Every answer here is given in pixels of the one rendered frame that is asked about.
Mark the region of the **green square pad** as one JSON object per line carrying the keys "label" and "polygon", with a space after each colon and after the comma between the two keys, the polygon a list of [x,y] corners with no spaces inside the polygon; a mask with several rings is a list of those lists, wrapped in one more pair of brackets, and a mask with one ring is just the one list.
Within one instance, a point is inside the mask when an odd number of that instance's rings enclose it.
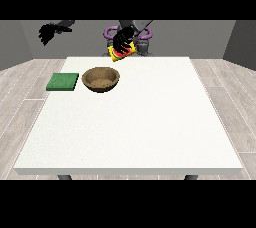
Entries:
{"label": "green square pad", "polygon": [[47,86],[47,91],[73,91],[75,89],[78,73],[54,73]]}

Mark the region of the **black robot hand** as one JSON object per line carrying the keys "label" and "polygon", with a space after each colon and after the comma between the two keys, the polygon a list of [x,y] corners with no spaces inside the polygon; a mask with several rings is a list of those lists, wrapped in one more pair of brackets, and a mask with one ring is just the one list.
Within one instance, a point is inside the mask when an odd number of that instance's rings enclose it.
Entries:
{"label": "black robot hand", "polygon": [[39,29],[39,39],[42,44],[46,46],[53,38],[55,33],[62,32],[71,32],[72,29],[60,26],[56,24],[45,24]]}
{"label": "black robot hand", "polygon": [[134,35],[135,32],[132,26],[119,27],[113,38],[113,48],[120,54],[127,54]]}

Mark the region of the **brown wooden bowl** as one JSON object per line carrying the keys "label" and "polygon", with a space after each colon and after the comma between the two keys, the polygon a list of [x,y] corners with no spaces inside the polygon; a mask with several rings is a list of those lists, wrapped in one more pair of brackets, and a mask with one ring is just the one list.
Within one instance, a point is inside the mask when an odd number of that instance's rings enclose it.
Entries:
{"label": "brown wooden bowl", "polygon": [[112,90],[119,79],[119,72],[111,67],[94,67],[82,75],[83,84],[96,93],[105,93]]}

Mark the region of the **yellow cup with melon print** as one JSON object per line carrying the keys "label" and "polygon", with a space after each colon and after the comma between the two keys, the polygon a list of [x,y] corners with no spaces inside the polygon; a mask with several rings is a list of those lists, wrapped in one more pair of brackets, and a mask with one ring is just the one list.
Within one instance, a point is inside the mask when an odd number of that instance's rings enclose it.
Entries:
{"label": "yellow cup with melon print", "polygon": [[124,59],[127,56],[133,55],[136,53],[136,48],[133,42],[130,43],[130,47],[123,53],[116,51],[112,46],[108,48],[110,57],[112,58],[113,62],[119,61]]}

